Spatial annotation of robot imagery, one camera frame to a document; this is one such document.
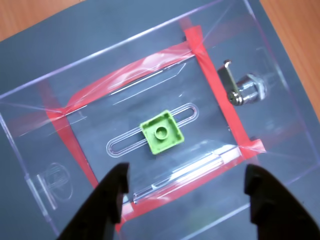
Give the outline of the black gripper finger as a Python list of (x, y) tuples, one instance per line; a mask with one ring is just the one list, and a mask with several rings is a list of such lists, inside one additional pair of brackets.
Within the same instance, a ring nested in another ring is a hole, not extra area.
[(244, 193), (249, 196), (250, 221), (259, 240), (318, 240), (312, 216), (269, 171), (255, 164), (245, 169)]
[(112, 240), (129, 193), (128, 162), (114, 166), (68, 223), (59, 240)]

